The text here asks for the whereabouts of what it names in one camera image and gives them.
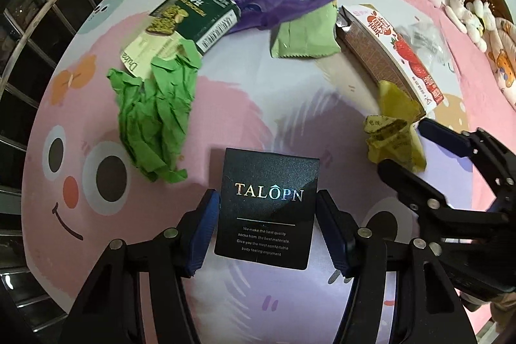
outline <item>strawberry snack box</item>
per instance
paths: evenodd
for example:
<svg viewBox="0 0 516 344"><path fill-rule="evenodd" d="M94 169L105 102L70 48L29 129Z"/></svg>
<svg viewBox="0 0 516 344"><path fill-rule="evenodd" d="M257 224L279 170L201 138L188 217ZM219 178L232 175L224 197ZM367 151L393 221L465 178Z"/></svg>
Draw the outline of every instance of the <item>strawberry snack box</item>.
<svg viewBox="0 0 516 344"><path fill-rule="evenodd" d="M341 15L349 23L341 27L344 41L376 82L384 79L395 83L421 104L425 114L443 101L425 65L372 5L344 6Z"/></svg>

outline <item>blue gripper pad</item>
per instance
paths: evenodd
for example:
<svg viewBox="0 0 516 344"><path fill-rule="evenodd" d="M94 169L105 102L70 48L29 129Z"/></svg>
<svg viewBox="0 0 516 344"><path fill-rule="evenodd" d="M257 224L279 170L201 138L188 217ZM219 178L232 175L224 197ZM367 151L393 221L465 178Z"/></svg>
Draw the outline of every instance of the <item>blue gripper pad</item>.
<svg viewBox="0 0 516 344"><path fill-rule="evenodd" d="M359 264L354 238L358 226L353 216L340 211L327 190L317 192L315 216L333 266L343 276L353 277Z"/></svg>
<svg viewBox="0 0 516 344"><path fill-rule="evenodd" d="M197 209L185 213L177 225L182 235L182 248L187 252L185 271L190 276L202 267L219 217L219 207L220 194L207 190Z"/></svg>
<svg viewBox="0 0 516 344"><path fill-rule="evenodd" d="M430 118L423 118L417 129L421 136L444 147L460 158L471 155L471 143L466 136L456 133Z"/></svg>

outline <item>cartoon mouth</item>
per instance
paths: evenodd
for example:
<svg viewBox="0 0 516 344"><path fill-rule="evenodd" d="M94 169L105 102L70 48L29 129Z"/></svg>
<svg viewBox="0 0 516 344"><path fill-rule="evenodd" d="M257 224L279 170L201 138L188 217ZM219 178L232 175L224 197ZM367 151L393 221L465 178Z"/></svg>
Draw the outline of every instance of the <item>cartoon mouth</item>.
<svg viewBox="0 0 516 344"><path fill-rule="evenodd" d="M61 219L61 216L59 215L59 213L57 212L57 207L58 207L59 203L56 203L55 207L52 209L52 214L55 214L59 223L63 226L63 228L66 230L66 232L68 232L70 235L76 237L77 239L80 239L81 241L84 241L84 238L82 235L79 235L76 231L73 231L71 230L65 222L63 222L63 220Z"/></svg>

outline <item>yellow crumpled wrapper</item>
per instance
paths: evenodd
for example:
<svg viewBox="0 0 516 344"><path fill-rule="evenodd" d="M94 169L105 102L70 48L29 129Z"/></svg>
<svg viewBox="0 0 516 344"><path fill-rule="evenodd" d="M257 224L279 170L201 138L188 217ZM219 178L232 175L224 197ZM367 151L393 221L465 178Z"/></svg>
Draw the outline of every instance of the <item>yellow crumpled wrapper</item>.
<svg viewBox="0 0 516 344"><path fill-rule="evenodd" d="M378 82L380 115L370 115L364 123L369 134L367 157L378 163L392 159L412 172L426 168L426 158L414 123L421 105L388 81Z"/></svg>

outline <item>cartoon eye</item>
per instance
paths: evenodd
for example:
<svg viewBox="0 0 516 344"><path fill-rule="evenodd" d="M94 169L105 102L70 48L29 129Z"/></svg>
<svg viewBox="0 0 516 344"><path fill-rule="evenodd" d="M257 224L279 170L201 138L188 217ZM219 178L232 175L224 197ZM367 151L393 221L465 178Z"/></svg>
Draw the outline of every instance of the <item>cartoon eye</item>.
<svg viewBox="0 0 516 344"><path fill-rule="evenodd" d="M53 181L58 177L63 166L65 150L65 130L61 126L53 126L43 145L42 165L46 179Z"/></svg>
<svg viewBox="0 0 516 344"><path fill-rule="evenodd" d="M384 239L409 243L417 236L415 214L395 197L376 203L367 213L362 226Z"/></svg>
<svg viewBox="0 0 516 344"><path fill-rule="evenodd" d="M90 207L105 216L124 206L131 183L131 162L120 143L97 144L84 162L83 191Z"/></svg>

